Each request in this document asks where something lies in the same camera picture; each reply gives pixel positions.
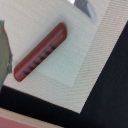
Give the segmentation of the grey teal gripper finger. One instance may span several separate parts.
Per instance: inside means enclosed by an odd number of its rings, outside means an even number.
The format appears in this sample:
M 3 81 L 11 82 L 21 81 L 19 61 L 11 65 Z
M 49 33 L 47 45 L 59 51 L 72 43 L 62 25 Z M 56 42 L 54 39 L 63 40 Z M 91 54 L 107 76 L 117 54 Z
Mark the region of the grey teal gripper finger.
M 12 53 L 4 22 L 0 20 L 0 90 L 9 73 L 12 72 Z

